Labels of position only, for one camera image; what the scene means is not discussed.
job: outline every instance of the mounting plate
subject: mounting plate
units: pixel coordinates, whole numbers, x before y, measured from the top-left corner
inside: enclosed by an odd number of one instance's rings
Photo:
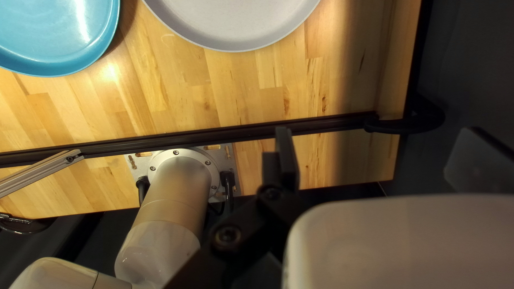
[[[214,168],[217,169],[217,178],[213,177],[213,180],[217,182],[214,186],[217,186],[215,190],[210,191],[209,202],[223,202],[225,201],[225,188],[219,183],[219,173],[222,171],[232,171],[235,177],[235,190],[234,196],[241,195],[241,187],[239,184],[239,176],[237,174],[237,166],[235,163],[234,150],[231,143],[222,143],[211,146],[204,147],[192,147],[187,148],[189,150],[193,150],[197,153],[205,156],[205,159],[202,159],[202,162],[205,160],[210,160],[211,165],[207,166],[210,171]],[[162,152],[166,152],[166,154],[173,155],[173,151],[179,151],[178,155],[183,155],[180,153],[183,149],[172,149],[166,151],[153,151],[153,152],[145,152],[145,153],[136,153],[136,154],[126,154],[124,155],[125,161],[127,162],[128,168],[134,178],[134,181],[139,179],[142,176],[148,176],[150,182],[152,181],[152,170],[150,170],[151,166],[155,167],[155,162],[158,162],[158,156]]]

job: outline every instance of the metal bracket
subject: metal bracket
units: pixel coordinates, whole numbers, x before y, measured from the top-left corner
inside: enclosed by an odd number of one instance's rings
[[[235,185],[232,189],[234,196],[241,195],[241,189],[239,185],[239,177],[237,175],[237,167],[235,163],[234,150],[231,143],[221,143],[210,146],[201,146],[201,147],[192,147],[187,148],[188,150],[192,150],[196,153],[199,153],[203,158],[205,158],[202,162],[209,160],[211,165],[208,165],[210,170],[216,170],[216,176],[213,176],[213,189],[210,192],[209,202],[224,202],[226,200],[226,189],[223,184],[220,184],[220,176],[219,174],[223,171],[230,171],[234,173]],[[169,150],[170,153],[172,151],[178,151],[178,155],[183,155],[181,153],[182,149]],[[143,176],[148,176],[150,182],[152,180],[152,166],[154,169],[157,169],[157,166],[154,164],[154,160],[156,160],[163,151],[153,151],[153,152],[145,152],[145,153],[134,153],[134,154],[125,154],[125,160],[130,169],[132,177],[135,181],[139,180],[139,178]]]
[[[26,187],[84,159],[80,150],[63,151],[0,179],[0,197]]]

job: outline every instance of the black cable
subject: black cable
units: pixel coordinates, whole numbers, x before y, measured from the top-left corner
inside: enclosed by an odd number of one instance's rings
[[[142,176],[136,181],[136,187],[139,194],[139,205],[143,203],[144,197],[148,192],[148,188],[150,187],[150,181],[147,176]]]

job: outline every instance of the wooden tabletop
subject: wooden tabletop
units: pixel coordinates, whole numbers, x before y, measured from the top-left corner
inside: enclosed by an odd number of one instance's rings
[[[0,69],[0,151],[376,110],[399,118],[420,0],[321,0],[298,29],[241,53],[193,45],[141,0],[123,0],[107,52],[76,74]],[[301,187],[391,179],[398,136],[294,137]],[[235,143],[242,191],[261,183],[273,140]],[[20,168],[0,169],[0,176]],[[137,207],[122,156],[81,161],[0,199],[26,218]]]

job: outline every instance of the teal plate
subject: teal plate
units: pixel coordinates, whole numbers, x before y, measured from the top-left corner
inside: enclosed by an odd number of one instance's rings
[[[120,0],[0,0],[0,67],[57,77],[102,56],[118,25]]]

